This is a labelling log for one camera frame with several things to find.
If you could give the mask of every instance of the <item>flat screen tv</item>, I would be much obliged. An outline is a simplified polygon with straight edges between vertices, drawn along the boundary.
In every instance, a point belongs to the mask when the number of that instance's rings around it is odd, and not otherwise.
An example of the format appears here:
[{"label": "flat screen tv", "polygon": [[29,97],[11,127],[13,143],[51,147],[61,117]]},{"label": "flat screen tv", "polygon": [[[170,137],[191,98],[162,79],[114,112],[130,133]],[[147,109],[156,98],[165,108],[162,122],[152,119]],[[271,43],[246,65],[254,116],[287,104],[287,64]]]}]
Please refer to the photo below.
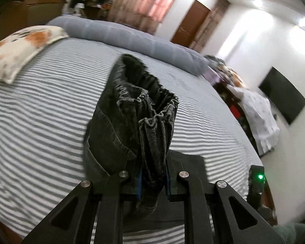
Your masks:
[{"label": "flat screen tv", "polygon": [[288,124],[295,120],[305,106],[303,95],[274,67],[259,88],[277,107]]}]

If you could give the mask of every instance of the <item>door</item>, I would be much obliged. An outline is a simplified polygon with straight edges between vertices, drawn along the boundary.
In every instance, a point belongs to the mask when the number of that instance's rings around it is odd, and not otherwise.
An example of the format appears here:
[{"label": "door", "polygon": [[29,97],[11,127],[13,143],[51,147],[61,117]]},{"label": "door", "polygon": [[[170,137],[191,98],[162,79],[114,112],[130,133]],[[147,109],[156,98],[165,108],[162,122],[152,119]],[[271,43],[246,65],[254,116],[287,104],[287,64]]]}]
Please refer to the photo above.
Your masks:
[{"label": "door", "polygon": [[184,47],[190,46],[209,12],[210,10],[207,7],[195,0],[171,42]]}]

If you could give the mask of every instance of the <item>striped bed sheet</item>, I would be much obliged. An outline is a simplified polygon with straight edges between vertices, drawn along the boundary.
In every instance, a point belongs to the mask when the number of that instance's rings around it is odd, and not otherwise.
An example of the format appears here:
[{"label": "striped bed sheet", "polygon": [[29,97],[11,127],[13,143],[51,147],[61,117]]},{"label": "striped bed sheet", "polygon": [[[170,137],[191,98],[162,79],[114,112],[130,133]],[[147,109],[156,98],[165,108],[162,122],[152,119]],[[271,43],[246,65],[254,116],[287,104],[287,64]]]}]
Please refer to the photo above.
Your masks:
[{"label": "striped bed sheet", "polygon": [[[36,56],[12,85],[0,83],[0,221],[20,236],[85,178],[86,124],[122,53],[140,58],[179,96],[170,148],[201,155],[210,182],[225,180],[246,197],[249,168],[261,161],[205,79],[140,53],[68,38]],[[184,243],[184,226],[125,234],[124,243]]]}]

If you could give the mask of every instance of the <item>floral pillow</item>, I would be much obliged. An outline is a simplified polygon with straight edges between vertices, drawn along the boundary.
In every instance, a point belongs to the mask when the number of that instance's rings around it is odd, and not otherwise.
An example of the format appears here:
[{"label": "floral pillow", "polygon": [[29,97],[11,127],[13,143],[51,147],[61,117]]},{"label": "floral pillow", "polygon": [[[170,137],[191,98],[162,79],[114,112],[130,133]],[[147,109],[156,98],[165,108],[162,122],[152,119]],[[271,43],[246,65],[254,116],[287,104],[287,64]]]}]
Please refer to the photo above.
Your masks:
[{"label": "floral pillow", "polygon": [[12,84],[18,72],[46,46],[69,37],[61,27],[34,26],[0,41],[0,81]]}]

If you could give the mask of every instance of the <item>black jeans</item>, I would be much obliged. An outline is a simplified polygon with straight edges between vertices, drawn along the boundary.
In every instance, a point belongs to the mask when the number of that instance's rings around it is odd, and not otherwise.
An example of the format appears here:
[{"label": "black jeans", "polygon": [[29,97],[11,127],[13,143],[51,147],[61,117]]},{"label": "black jeans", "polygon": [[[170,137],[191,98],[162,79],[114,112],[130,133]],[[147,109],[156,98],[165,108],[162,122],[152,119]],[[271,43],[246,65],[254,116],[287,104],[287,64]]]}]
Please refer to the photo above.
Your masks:
[{"label": "black jeans", "polygon": [[144,193],[138,209],[150,213],[165,183],[165,158],[178,108],[137,58],[124,54],[114,65],[85,136],[85,171],[93,182],[141,158]]}]

